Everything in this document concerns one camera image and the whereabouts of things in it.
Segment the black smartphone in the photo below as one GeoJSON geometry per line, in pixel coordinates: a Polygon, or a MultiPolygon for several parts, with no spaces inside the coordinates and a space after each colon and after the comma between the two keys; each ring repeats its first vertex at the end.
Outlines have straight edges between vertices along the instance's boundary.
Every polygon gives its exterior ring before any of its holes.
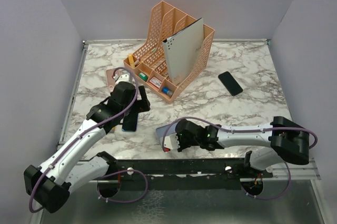
{"type": "Polygon", "coordinates": [[[225,86],[232,96],[236,96],[243,92],[242,87],[238,84],[236,79],[228,71],[218,75],[218,79],[225,86]]]}

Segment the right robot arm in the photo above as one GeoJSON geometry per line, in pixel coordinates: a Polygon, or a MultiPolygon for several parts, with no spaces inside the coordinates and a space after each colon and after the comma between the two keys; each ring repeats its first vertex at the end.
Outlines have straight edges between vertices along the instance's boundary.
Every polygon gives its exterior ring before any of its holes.
{"type": "Polygon", "coordinates": [[[242,171],[254,177],[266,168],[287,162],[294,165],[309,163],[310,133],[300,125],[276,116],[272,122],[255,126],[220,126],[208,123],[205,127],[183,118],[175,125],[175,136],[166,144],[178,152],[190,147],[208,151],[230,147],[259,147],[245,156],[242,171]]]}

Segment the lavender phone case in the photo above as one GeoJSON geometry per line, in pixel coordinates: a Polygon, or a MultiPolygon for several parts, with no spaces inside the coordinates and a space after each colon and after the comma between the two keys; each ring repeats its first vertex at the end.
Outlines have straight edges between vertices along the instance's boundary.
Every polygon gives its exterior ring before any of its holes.
{"type": "Polygon", "coordinates": [[[175,139],[175,141],[177,141],[177,133],[175,132],[175,127],[177,125],[177,122],[172,124],[171,126],[169,124],[164,125],[162,127],[157,128],[156,131],[156,138],[159,141],[160,145],[164,144],[164,146],[166,148],[168,148],[169,146],[171,146],[171,142],[173,139],[175,139]],[[163,143],[163,136],[165,131],[167,131],[166,135],[165,135],[165,140],[163,143]]]}

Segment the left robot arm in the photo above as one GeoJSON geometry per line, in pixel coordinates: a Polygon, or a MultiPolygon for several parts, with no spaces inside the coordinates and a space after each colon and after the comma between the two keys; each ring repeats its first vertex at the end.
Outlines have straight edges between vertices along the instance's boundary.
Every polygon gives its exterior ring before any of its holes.
{"type": "Polygon", "coordinates": [[[114,127],[149,110],[144,86],[129,81],[117,83],[110,96],[90,109],[78,130],[59,150],[38,167],[30,165],[26,168],[24,183],[30,196],[30,212],[58,211],[71,193],[93,179],[134,174],[133,168],[119,169],[116,159],[106,152],[98,153],[86,164],[77,163],[114,127]]]}

